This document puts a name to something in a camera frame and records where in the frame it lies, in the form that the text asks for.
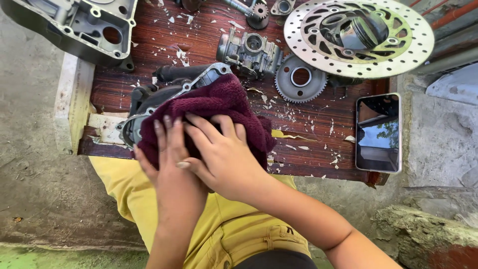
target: smartphone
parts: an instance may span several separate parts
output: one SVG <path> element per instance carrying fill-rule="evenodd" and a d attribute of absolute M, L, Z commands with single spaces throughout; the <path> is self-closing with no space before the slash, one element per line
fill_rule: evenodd
<path fill-rule="evenodd" d="M 355 166 L 360 170 L 402 170 L 402 99 L 398 93 L 357 100 Z"/>

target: person's left hand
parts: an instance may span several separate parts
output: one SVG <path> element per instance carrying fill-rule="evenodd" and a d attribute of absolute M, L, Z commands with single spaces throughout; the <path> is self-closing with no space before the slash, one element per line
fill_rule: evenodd
<path fill-rule="evenodd" d="M 194 228 L 204 210 L 208 188 L 194 173 L 176 167 L 177 162 L 189 157 L 181 118 L 176 118 L 174 124 L 171 124 L 171 118 L 165 116 L 163 122 L 166 132 L 158 120 L 154 121 L 158 137 L 159 171 L 150 164 L 136 145 L 134 153 L 156 189 L 158 226 L 170 227 L 194 221 Z"/>

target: orange pipe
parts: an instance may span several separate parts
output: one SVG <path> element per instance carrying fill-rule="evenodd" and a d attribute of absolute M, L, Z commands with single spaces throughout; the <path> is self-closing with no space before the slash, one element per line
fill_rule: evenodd
<path fill-rule="evenodd" d="M 459 9 L 456 9 L 452 12 L 445 14 L 445 16 L 433 22 L 430 26 L 432 27 L 433 30 L 438 29 L 477 8 L 478 8 L 478 0 L 474 0 L 473 2 L 468 3 Z"/>
<path fill-rule="evenodd" d="M 446 2 L 448 2 L 448 0 L 443 0 L 443 1 L 441 1 L 438 5 L 436 5 L 436 6 L 432 7 L 432 8 L 430 8 L 429 10 L 423 12 L 423 13 L 422 13 L 422 16 L 425 16 L 426 14 L 428 14 L 428 13 L 434 11 L 435 9 L 437 9 L 439 6 L 445 4 Z"/>
<path fill-rule="evenodd" d="M 418 4 L 418 2 L 420 2 L 420 1 L 421 1 L 421 0 L 417 0 L 417 1 L 413 2 L 413 3 L 411 3 L 411 4 L 410 4 L 410 7 L 412 7 L 412 6 L 416 5 L 416 4 Z"/>

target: carburetor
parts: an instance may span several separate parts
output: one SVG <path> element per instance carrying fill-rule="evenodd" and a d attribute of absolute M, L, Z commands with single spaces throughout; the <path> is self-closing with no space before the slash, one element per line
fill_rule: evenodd
<path fill-rule="evenodd" d="M 239 75 L 249 80 L 273 78 L 284 52 L 266 36 L 244 32 L 238 37 L 235 33 L 236 29 L 230 28 L 229 34 L 221 35 L 216 60 L 236 66 Z"/>

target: maroon towel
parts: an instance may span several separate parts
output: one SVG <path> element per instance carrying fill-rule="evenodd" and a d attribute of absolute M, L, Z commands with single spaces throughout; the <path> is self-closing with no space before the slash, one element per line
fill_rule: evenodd
<path fill-rule="evenodd" d="M 266 170 L 266 154 L 276 144 L 276 140 L 271 135 L 271 121 L 265 117 L 258 117 L 252 112 L 246 91 L 233 74 L 223 75 L 210 85 L 166 101 L 156 109 L 153 115 L 142 122 L 140 131 L 142 140 L 138 143 L 138 147 L 143 150 L 156 169 L 159 167 L 158 140 L 154 133 L 153 121 L 163 122 L 163 117 L 166 114 L 174 120 L 178 116 L 184 116 L 186 112 L 207 119 L 218 114 L 228 115 L 234 123 L 244 125 L 249 149 Z M 192 157 L 200 158 L 199 151 L 190 137 L 186 136 L 185 144 Z"/>

